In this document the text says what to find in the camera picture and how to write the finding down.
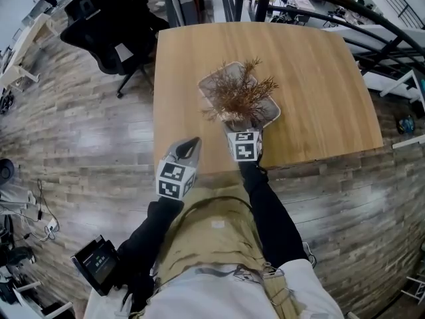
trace khaki apron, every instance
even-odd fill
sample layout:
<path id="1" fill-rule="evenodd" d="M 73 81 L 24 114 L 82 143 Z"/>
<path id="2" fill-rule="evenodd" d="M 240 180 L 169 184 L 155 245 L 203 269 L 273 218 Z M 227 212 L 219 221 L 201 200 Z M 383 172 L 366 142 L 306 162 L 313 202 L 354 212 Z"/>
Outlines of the khaki apron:
<path id="1" fill-rule="evenodd" d="M 243 186 L 194 188 L 184 201 L 185 206 L 170 226 L 155 265 L 157 291 L 192 266 L 239 264 L 260 272 L 264 290 L 279 318 L 298 318 L 305 306 L 291 295 L 283 273 L 264 273 L 268 264 Z"/>

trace floor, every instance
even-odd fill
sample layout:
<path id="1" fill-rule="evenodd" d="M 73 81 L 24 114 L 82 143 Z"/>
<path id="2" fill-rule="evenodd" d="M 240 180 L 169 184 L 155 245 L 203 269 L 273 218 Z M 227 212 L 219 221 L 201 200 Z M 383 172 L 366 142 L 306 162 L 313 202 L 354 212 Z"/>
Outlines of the floor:
<path id="1" fill-rule="evenodd" d="M 63 25 L 65 16 L 54 18 Z M 119 245 L 145 219 L 156 199 L 153 174 L 153 96 L 141 75 L 118 100 L 122 77 L 101 73 L 85 51 L 41 39 L 27 64 L 41 73 L 25 83 L 0 118 L 1 155 L 17 168 L 11 187 L 38 195 L 37 179 L 60 222 L 54 241 L 33 237 L 37 263 L 21 269 L 41 280 L 40 301 L 81 303 L 90 287 L 70 257 L 99 234 Z M 153 76 L 154 67 L 148 73 Z M 425 239 L 425 149 L 393 151 L 402 140 L 394 116 L 410 113 L 395 97 L 371 93 L 385 146 L 377 150 L 282 167 L 270 184 L 317 257 L 315 271 L 344 313 L 372 318 L 413 274 Z M 418 134 L 425 132 L 417 121 Z M 40 237 L 51 216 L 31 228 Z M 16 238 L 29 232 L 15 217 Z"/>

